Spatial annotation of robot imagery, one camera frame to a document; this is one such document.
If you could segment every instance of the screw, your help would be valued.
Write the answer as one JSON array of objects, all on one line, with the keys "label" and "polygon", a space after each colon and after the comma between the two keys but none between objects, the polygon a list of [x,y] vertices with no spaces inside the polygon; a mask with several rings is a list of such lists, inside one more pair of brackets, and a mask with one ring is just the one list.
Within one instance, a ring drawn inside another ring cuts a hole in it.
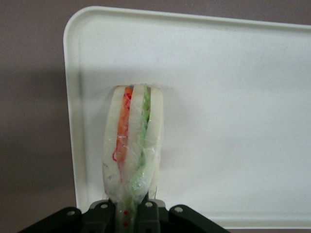
[{"label": "screw", "polygon": [[68,216],[74,215],[76,212],[74,210],[71,210],[67,213]]},{"label": "screw", "polygon": [[151,202],[146,202],[146,203],[145,203],[145,206],[146,206],[146,207],[152,207],[153,205],[152,205]]},{"label": "screw", "polygon": [[181,207],[179,207],[179,206],[175,207],[174,210],[175,210],[177,213],[181,213],[181,212],[184,211],[183,208],[181,208]]},{"label": "screw", "polygon": [[107,204],[102,204],[102,205],[101,205],[101,208],[102,208],[102,209],[105,209],[105,208],[107,208],[107,207],[108,207]]}]

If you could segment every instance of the translucent wrapper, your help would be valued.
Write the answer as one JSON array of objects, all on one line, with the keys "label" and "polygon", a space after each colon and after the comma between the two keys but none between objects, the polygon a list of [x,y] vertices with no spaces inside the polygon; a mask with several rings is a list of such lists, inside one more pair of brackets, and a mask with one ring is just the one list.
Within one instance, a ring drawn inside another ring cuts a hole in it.
[{"label": "translucent wrapper", "polygon": [[133,229],[137,205],[156,194],[163,135],[163,96],[146,85],[117,86],[104,135],[103,178],[117,205],[117,231]]}]

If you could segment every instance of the white tray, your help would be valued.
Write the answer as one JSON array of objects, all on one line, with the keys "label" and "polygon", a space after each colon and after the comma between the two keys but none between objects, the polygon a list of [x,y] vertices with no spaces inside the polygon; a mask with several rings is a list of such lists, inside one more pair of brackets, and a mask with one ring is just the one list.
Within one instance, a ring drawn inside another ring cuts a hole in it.
[{"label": "white tray", "polygon": [[77,206],[103,198],[117,85],[164,94],[157,198],[226,228],[311,228],[311,27],[88,7],[65,62]]}]

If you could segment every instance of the food item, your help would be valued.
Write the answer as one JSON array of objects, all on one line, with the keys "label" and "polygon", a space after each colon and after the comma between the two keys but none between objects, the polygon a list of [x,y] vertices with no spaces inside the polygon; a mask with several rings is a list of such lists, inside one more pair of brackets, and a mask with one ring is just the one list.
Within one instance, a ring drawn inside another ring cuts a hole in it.
[{"label": "food item", "polygon": [[152,184],[162,134],[161,90],[146,85],[117,86],[106,122],[103,178],[105,193],[117,204],[120,232],[131,228],[136,207],[148,191],[155,192]]}]

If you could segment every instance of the shredded carrot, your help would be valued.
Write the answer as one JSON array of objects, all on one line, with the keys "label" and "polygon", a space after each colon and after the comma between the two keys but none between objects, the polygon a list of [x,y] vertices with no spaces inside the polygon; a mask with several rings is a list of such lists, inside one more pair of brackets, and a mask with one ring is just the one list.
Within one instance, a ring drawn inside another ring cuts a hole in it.
[{"label": "shredded carrot", "polygon": [[120,110],[118,136],[116,149],[113,152],[112,158],[117,162],[119,170],[121,170],[127,151],[128,140],[128,118],[130,115],[130,104],[133,90],[126,87],[123,95],[123,101]]}]

